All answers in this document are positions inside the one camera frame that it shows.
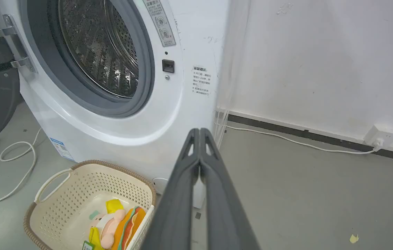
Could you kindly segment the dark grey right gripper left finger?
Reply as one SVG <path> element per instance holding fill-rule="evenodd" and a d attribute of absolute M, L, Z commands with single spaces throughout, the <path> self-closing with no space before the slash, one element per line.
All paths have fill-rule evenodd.
<path fill-rule="evenodd" d="M 190 250 L 194 185 L 198 181 L 199 133 L 184 141 L 141 250 Z"/>

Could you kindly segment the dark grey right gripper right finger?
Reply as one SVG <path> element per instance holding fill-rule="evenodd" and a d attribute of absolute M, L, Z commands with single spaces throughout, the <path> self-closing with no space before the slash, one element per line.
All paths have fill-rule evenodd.
<path fill-rule="evenodd" d="M 202 128 L 199 141 L 200 178 L 206 185 L 208 249 L 260 249 L 211 132 Z"/>

